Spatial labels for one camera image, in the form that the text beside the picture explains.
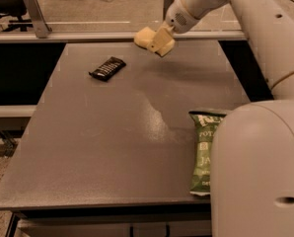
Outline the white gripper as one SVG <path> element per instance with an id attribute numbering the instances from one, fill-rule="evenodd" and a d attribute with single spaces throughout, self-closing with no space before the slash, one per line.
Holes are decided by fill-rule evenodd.
<path id="1" fill-rule="evenodd" d="M 193 0 L 175 0 L 167 11 L 165 22 L 175 33 L 184 34 L 199 22 L 196 18 L 197 11 Z M 169 53 L 174 45 L 172 29 L 161 27 L 148 43 L 147 49 L 153 53 Z"/>

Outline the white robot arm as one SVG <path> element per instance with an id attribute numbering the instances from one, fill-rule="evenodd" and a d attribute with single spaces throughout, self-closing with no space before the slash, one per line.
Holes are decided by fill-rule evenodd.
<path id="1" fill-rule="evenodd" d="M 241 106 L 219 125 L 211 153 L 213 237 L 294 237 L 294 21 L 273 0 L 176 0 L 149 50 L 165 55 L 228 3 L 273 98 Z"/>

